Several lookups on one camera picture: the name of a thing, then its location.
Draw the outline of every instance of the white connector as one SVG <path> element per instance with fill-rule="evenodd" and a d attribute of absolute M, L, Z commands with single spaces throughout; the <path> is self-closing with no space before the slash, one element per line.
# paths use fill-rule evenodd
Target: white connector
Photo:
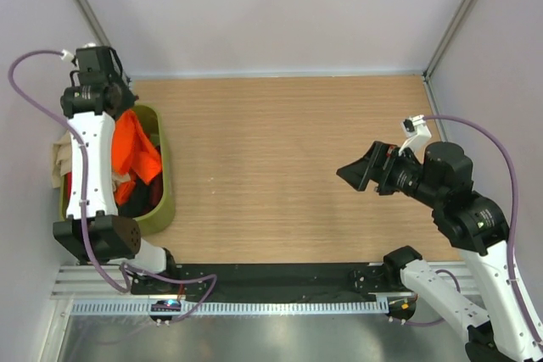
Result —
<path fill-rule="evenodd" d="M 76 59 L 76 56 L 69 52 L 68 50 L 62 50 L 62 56 L 60 57 L 63 61 L 67 61 L 69 63 L 73 63 Z"/>
<path fill-rule="evenodd" d="M 416 153 L 432 138 L 432 133 L 430 133 L 430 129 L 426 125 L 423 114 L 405 119 L 401 122 L 401 127 L 407 136 L 407 140 L 401 145 L 400 154 L 406 148 L 410 148 Z"/>

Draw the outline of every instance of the red cloth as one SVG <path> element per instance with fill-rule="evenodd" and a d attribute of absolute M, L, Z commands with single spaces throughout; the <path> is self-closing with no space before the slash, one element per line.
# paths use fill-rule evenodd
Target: red cloth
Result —
<path fill-rule="evenodd" d="M 115 191 L 115 201 L 122 205 L 128 201 L 136 186 L 136 176 L 149 183 L 162 172 L 160 154 L 143 132 L 137 115 L 127 110 L 116 122 L 111 145 L 111 166 L 117 174 L 129 173 L 131 180 Z"/>

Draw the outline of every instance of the beige cloth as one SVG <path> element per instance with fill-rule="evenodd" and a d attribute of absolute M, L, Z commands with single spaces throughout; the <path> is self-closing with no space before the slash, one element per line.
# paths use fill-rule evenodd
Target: beige cloth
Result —
<path fill-rule="evenodd" d="M 51 183 L 53 188 L 60 188 L 62 177 L 71 172 L 71 138 L 67 131 L 58 141 L 53 143 L 51 150 L 51 163 L 53 165 L 51 172 Z M 117 186 L 123 182 L 130 181 L 130 175 L 120 175 L 111 172 L 111 186 L 116 191 Z"/>

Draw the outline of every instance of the metal floor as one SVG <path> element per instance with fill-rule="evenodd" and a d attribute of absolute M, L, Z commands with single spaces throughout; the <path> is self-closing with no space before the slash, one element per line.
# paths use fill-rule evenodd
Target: metal floor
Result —
<path fill-rule="evenodd" d="M 418 301 L 414 320 L 435 313 Z M 468 362 L 446 324 L 416 328 L 384 315 L 200 317 L 169 327 L 148 317 L 72 316 L 61 362 Z M 114 345 L 114 341 L 139 330 Z"/>

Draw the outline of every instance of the gray wall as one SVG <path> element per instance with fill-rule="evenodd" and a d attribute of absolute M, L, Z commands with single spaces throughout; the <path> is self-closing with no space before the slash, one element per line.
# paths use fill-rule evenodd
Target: gray wall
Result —
<path fill-rule="evenodd" d="M 460 0 L 89 0 L 134 77 L 422 72 Z"/>
<path fill-rule="evenodd" d="M 478 0 L 432 80 L 438 108 L 475 120 L 508 147 L 520 184 L 517 256 L 543 314 L 543 0 Z M 480 135 L 447 125 L 475 165 L 476 187 L 510 213 L 507 167 Z"/>
<path fill-rule="evenodd" d="M 61 129 L 11 90 L 7 72 L 27 51 L 75 49 L 93 39 L 72 0 L 0 0 L 0 28 L 0 360 L 36 361 L 54 277 L 71 258 L 52 236 L 58 194 L 49 178 L 49 146 Z M 69 71 L 60 59 L 40 57 L 21 65 L 16 79 L 60 112 Z"/>

